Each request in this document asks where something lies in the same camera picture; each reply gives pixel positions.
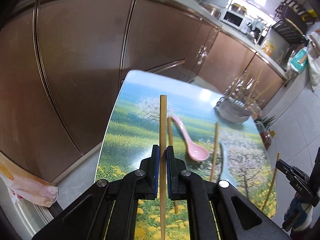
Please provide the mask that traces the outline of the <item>blue gloved hand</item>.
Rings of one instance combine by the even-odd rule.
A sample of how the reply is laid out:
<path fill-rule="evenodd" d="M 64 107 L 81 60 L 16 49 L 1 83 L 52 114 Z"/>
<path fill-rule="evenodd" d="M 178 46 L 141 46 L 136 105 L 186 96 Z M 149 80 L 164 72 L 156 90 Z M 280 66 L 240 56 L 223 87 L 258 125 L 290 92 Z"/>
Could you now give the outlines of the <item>blue gloved hand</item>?
<path fill-rule="evenodd" d="M 289 232 L 306 230 L 312 222 L 313 206 L 303 202 L 301 197 L 295 196 L 285 215 L 282 228 Z"/>

